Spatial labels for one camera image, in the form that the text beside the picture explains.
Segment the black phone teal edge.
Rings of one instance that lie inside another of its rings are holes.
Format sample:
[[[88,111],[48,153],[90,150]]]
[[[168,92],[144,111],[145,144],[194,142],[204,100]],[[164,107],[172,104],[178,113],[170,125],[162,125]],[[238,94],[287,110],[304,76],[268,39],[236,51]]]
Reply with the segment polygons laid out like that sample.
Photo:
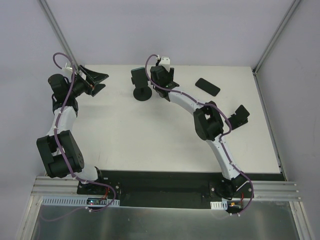
[[[148,77],[144,67],[132,69],[130,72],[132,84],[136,88],[144,88],[148,86]]]

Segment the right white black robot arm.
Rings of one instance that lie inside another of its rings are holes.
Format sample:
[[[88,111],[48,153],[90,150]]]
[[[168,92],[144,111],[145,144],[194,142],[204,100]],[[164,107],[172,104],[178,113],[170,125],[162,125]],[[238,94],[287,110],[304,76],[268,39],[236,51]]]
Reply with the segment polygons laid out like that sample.
[[[226,199],[237,197],[248,181],[237,166],[225,139],[223,113],[213,101],[200,103],[173,81],[174,69],[169,71],[157,65],[150,68],[151,83],[160,97],[177,104],[192,114],[195,132],[207,142],[221,168],[222,181],[215,187],[215,193]]]

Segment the black folding phone stand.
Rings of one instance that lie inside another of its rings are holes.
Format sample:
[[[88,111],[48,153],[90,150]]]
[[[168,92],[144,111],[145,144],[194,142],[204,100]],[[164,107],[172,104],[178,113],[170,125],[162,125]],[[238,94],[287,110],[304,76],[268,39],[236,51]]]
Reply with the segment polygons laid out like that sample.
[[[240,105],[229,118],[228,121],[231,125],[231,129],[235,130],[244,124],[248,123],[248,117],[250,116],[249,111],[243,106]]]

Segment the black round-base phone stand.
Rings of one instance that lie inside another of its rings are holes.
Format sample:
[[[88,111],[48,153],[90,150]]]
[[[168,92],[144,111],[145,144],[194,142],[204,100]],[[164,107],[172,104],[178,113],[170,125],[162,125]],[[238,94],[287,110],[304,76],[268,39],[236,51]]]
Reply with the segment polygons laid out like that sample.
[[[133,90],[133,97],[141,102],[147,101],[152,96],[152,90],[149,86],[142,87],[142,88],[136,88],[134,86]]]

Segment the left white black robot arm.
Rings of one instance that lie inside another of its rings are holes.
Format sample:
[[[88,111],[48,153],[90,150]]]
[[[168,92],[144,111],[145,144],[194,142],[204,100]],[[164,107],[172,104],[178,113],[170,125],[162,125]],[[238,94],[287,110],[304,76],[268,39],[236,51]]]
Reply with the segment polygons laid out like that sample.
[[[76,100],[81,94],[94,97],[104,87],[106,73],[89,70],[83,66],[71,79],[60,73],[48,78],[53,91],[52,111],[54,120],[48,133],[36,141],[45,171],[50,178],[65,178],[68,175],[89,181],[88,188],[99,195],[105,191],[106,183],[99,177],[99,169],[86,164],[83,154],[72,135],[79,106]]]

